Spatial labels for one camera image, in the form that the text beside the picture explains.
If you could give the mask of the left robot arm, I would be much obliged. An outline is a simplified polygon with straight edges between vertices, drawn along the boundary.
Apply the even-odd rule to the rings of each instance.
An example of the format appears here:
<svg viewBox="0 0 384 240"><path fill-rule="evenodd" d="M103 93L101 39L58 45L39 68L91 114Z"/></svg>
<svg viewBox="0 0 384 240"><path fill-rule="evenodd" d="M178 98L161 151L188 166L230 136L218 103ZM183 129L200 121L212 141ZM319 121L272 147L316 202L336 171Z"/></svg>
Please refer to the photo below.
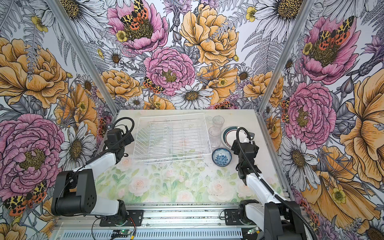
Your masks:
<svg viewBox="0 0 384 240"><path fill-rule="evenodd" d="M55 216L96 216L116 225L124 224L128 213L122 200L99 197L95 178L124 156L125 146L132 142L130 130L115 128L107 132L106 149L82 166L58 174L51 211Z"/></svg>

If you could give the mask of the plate green red band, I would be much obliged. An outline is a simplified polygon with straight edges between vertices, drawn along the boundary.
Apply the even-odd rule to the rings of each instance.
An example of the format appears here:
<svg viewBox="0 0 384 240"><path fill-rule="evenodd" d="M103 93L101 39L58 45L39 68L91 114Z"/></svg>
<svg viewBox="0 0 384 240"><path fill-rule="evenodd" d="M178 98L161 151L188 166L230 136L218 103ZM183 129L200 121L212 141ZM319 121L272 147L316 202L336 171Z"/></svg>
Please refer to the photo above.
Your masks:
<svg viewBox="0 0 384 240"><path fill-rule="evenodd" d="M227 127L221 132L221 141L224 147L231 149L233 146L233 142L236 140L236 132L239 127L231 126Z"/></svg>

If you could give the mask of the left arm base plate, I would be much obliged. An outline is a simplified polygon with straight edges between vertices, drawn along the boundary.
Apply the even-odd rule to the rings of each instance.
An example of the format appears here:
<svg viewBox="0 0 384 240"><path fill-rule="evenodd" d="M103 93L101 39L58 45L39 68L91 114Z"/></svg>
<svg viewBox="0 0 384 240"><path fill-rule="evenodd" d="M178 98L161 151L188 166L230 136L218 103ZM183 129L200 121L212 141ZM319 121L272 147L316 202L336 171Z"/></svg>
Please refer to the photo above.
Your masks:
<svg viewBox="0 0 384 240"><path fill-rule="evenodd" d="M100 227L140 227L144 210L127 210L122 216L107 216L100 221Z"/></svg>

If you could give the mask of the white wire dish rack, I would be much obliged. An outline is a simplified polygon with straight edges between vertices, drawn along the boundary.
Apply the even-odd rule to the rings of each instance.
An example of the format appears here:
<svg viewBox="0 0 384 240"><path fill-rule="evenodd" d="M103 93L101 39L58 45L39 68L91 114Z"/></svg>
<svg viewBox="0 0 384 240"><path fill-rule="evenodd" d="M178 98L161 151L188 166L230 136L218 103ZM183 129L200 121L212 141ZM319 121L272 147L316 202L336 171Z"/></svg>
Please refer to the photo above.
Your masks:
<svg viewBox="0 0 384 240"><path fill-rule="evenodd" d="M212 153L203 113L142 117L133 161L159 164L201 160Z"/></svg>

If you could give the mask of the white blue floral bowl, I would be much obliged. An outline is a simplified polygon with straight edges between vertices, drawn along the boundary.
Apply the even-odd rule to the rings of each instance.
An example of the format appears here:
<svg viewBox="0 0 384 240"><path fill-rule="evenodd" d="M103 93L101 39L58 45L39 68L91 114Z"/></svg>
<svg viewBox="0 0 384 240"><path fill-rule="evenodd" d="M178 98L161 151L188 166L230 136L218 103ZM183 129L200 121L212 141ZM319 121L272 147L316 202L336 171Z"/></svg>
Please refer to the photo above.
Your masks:
<svg viewBox="0 0 384 240"><path fill-rule="evenodd" d="M232 154L228 149L218 148L212 153L212 160L219 167L226 167L232 161Z"/></svg>

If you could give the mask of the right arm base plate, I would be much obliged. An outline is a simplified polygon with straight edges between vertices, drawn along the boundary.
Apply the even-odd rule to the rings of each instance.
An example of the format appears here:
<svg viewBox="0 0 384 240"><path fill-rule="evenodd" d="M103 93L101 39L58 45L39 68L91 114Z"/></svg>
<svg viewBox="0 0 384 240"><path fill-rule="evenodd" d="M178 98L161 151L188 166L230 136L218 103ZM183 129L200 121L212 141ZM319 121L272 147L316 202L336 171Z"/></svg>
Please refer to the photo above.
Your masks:
<svg viewBox="0 0 384 240"><path fill-rule="evenodd" d="M226 226L248 226L255 224L251 220L242 217L240 211L235 209L224 210L224 221Z"/></svg>

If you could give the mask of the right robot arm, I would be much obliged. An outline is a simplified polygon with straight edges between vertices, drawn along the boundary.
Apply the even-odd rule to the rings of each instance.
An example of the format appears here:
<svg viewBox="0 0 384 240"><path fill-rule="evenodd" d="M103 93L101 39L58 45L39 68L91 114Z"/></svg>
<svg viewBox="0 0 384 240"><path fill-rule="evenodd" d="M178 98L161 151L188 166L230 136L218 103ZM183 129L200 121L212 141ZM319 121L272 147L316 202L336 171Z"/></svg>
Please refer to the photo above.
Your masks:
<svg viewBox="0 0 384 240"><path fill-rule="evenodd" d="M232 151L239 157L239 178L257 196L257 200L241 201L240 219L252 222L263 232L265 240L306 240L307 231L300 207L287 201L268 184L255 165L259 147L235 140Z"/></svg>

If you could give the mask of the clear glass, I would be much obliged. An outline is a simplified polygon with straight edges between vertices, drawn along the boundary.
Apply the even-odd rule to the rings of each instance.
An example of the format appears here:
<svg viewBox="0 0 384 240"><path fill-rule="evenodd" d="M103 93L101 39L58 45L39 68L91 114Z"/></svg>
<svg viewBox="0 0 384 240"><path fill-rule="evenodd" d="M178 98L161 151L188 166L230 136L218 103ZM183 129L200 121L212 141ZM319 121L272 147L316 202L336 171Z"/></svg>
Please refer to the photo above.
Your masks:
<svg viewBox="0 0 384 240"><path fill-rule="evenodd" d="M222 116L215 116L212 119L213 125L218 128L222 128L225 123L225 119Z"/></svg>
<svg viewBox="0 0 384 240"><path fill-rule="evenodd" d="M210 144L212 148L219 148L221 145L221 129L213 126L209 128Z"/></svg>

